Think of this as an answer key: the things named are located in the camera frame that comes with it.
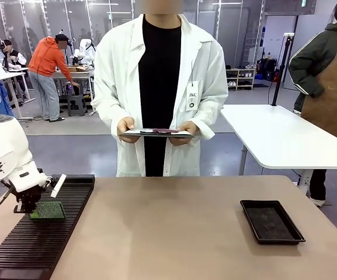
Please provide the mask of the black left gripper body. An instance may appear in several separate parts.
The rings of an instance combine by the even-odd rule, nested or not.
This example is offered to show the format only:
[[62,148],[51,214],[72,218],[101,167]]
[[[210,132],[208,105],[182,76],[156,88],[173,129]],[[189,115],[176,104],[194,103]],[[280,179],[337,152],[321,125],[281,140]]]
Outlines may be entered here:
[[43,192],[44,187],[39,185],[35,185],[22,192],[15,192],[17,205],[22,207],[22,212],[33,212],[37,207],[37,202],[40,200]]

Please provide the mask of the person's right hand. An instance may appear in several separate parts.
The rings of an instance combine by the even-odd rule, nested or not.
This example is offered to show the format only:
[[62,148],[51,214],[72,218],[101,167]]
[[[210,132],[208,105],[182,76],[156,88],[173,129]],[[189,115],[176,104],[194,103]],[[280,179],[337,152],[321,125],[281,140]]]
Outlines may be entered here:
[[123,135],[126,131],[133,130],[134,128],[134,119],[132,117],[125,117],[121,119],[117,125],[117,135],[119,140],[128,144],[136,143],[139,140],[138,136]]

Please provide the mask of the person's left hand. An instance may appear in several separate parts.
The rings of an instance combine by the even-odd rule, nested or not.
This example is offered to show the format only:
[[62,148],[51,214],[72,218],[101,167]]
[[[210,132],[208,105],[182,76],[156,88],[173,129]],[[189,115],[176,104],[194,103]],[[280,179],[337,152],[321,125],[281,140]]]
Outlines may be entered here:
[[[191,135],[195,135],[198,133],[199,128],[192,121],[186,121],[182,125],[180,125],[177,128],[177,130],[186,131],[190,133]],[[182,145],[187,145],[191,141],[191,139],[190,138],[169,138],[169,141],[173,146],[182,146]]]

